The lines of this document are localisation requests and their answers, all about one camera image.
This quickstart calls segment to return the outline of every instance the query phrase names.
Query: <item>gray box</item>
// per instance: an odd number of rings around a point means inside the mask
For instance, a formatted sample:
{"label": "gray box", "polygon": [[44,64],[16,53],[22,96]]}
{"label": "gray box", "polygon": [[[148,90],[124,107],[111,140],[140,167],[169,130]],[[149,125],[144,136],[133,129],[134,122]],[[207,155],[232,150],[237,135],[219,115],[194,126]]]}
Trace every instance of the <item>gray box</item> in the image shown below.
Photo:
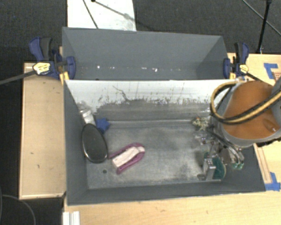
{"label": "gray box", "polygon": [[[197,178],[209,147],[191,121],[209,115],[211,93],[227,81],[222,37],[64,28],[63,55],[77,64],[75,80],[64,86],[68,205],[265,190],[253,147],[243,151],[241,171],[227,167],[222,181]],[[111,123],[109,154],[139,142],[144,158],[121,175],[110,160],[90,163],[82,152],[81,101]]]}
{"label": "gray box", "polygon": [[[241,171],[227,167],[222,181],[201,182],[201,133],[191,121],[209,114],[209,97],[225,80],[66,81],[64,86],[67,202],[69,205],[165,199],[264,191],[253,147],[245,149]],[[144,158],[120,175],[110,160],[89,162],[82,152],[77,103],[111,123],[105,132],[109,153],[139,142]]]}

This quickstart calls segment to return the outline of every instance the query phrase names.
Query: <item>blue object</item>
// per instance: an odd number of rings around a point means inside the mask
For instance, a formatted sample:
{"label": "blue object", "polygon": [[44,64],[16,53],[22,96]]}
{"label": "blue object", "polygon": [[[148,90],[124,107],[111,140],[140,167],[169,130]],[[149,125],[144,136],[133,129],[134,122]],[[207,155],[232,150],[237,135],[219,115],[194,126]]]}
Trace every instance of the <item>blue object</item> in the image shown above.
{"label": "blue object", "polygon": [[225,58],[224,59],[224,66],[223,66],[223,73],[224,73],[224,77],[226,79],[229,79],[230,77],[230,59],[229,58]]}
{"label": "blue object", "polygon": [[106,118],[96,119],[96,127],[102,134],[106,132],[110,125]]}
{"label": "blue object", "polygon": [[29,42],[29,49],[32,55],[34,55],[37,59],[37,62],[44,60],[44,55],[40,46],[40,37],[35,37]]}
{"label": "blue object", "polygon": [[[42,40],[41,37],[35,37],[29,42],[30,52],[36,57],[37,62],[46,61],[50,63],[50,72],[45,74],[46,76],[53,77],[55,79],[59,79],[60,72],[57,67],[61,66],[62,56],[58,51],[51,50],[50,52],[50,43],[51,38],[47,37]],[[50,53],[54,56],[54,61],[47,61],[50,58]],[[76,73],[76,64],[74,57],[67,57],[65,61],[65,65],[67,65],[67,72],[69,73],[69,78],[74,79]]]}
{"label": "blue object", "polygon": [[281,183],[277,182],[276,175],[273,172],[270,172],[273,182],[270,184],[265,184],[266,191],[280,191],[281,190]]}
{"label": "blue object", "polygon": [[224,59],[223,73],[225,78],[230,77],[230,73],[234,73],[236,77],[245,76],[240,69],[240,65],[245,64],[249,57],[249,47],[245,43],[234,43],[236,57],[234,58],[233,64],[229,58]]}
{"label": "blue object", "polygon": [[264,63],[264,67],[266,69],[268,77],[270,79],[274,79],[271,68],[278,68],[278,64],[276,64],[276,63]]}

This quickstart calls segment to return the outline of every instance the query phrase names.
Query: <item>pink object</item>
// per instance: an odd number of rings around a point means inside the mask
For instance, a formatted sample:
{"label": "pink object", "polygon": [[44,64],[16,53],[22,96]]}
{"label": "pink object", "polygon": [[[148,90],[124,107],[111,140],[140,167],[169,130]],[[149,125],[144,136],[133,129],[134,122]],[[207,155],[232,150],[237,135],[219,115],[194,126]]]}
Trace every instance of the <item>pink object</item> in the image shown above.
{"label": "pink object", "polygon": [[131,143],[117,152],[108,156],[117,168],[117,174],[121,174],[127,168],[139,162],[145,154],[145,148],[138,142]]}

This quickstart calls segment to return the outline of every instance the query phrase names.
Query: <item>yellow cable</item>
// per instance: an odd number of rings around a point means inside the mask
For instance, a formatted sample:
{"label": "yellow cable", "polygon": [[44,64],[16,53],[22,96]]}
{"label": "yellow cable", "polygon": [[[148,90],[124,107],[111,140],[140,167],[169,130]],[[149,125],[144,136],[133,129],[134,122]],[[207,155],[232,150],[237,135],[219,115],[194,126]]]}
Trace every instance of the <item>yellow cable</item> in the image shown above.
{"label": "yellow cable", "polygon": [[[211,112],[215,115],[215,117],[219,118],[219,119],[227,119],[225,117],[222,117],[221,115],[219,115],[215,109],[215,106],[214,106],[214,97],[215,97],[215,94],[223,87],[225,86],[229,86],[229,85],[234,85],[236,84],[237,82],[227,82],[227,83],[224,83],[220,86],[218,86],[213,94],[211,95]],[[259,108],[257,108],[256,110],[252,111],[251,113],[241,117],[241,118],[238,118],[238,119],[234,119],[234,120],[229,120],[227,121],[228,123],[238,123],[238,122],[242,122],[242,121],[245,121],[247,119],[250,119],[252,118],[253,116],[255,116],[256,114],[258,114],[260,111],[264,110],[265,108],[267,108],[268,106],[270,106],[272,103],[274,103],[275,101],[277,101],[279,98],[281,98],[281,91],[278,92],[272,99],[270,99],[269,101],[267,101],[266,103],[264,103],[262,106],[260,106]]]}

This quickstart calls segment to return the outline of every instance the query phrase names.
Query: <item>black carpet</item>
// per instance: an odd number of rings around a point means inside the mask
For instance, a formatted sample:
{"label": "black carpet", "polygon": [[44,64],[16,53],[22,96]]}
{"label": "black carpet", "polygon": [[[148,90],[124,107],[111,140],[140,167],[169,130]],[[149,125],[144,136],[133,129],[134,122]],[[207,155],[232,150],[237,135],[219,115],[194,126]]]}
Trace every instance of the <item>black carpet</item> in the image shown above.
{"label": "black carpet", "polygon": [[[264,14],[266,0],[247,0]],[[268,21],[281,33],[281,0],[272,0]],[[257,49],[262,20],[241,0],[133,0],[137,30],[222,35],[228,52],[235,42]],[[0,0],[0,79],[22,72],[28,42],[52,37],[61,45],[61,27],[67,25],[67,0]],[[264,53],[281,54],[281,37],[266,26]],[[21,138],[21,81],[0,86],[0,185],[6,195],[18,196]],[[1,224],[33,224],[29,210],[3,199]],[[61,222],[61,199],[28,201],[38,225]]]}

